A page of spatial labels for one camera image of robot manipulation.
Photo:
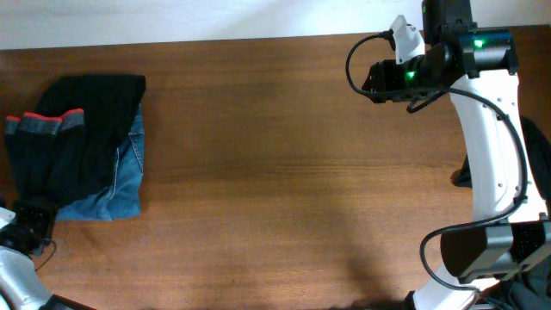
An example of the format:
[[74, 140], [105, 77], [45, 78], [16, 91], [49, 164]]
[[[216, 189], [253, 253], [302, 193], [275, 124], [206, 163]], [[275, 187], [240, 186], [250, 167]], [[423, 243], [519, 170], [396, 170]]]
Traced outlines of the black leggings red-grey waistband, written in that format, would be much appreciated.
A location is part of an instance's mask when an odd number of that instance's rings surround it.
[[26, 112], [5, 121], [4, 141], [20, 197], [59, 207], [72, 200], [86, 142], [84, 111], [51, 117]]

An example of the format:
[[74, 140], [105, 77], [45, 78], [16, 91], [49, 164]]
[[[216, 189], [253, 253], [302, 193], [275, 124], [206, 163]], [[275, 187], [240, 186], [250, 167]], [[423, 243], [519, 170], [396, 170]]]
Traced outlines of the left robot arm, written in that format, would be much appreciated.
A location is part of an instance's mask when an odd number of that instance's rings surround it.
[[91, 310], [92, 307], [52, 293], [38, 276], [33, 258], [55, 247], [52, 239], [57, 206], [19, 199], [1, 209], [1, 308]]

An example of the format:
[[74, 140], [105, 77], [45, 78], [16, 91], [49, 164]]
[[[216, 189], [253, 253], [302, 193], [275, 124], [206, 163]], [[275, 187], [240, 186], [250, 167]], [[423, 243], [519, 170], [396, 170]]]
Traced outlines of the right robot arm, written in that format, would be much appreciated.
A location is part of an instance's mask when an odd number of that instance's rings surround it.
[[423, 27], [398, 16], [381, 34], [394, 59], [370, 68], [357, 92], [406, 102], [415, 113], [449, 96], [460, 118], [473, 218], [434, 231], [443, 259], [405, 299], [407, 309], [496, 307], [484, 292], [550, 255], [550, 215], [530, 169], [517, 88], [517, 53], [505, 28], [481, 29], [467, 1], [425, 1]]

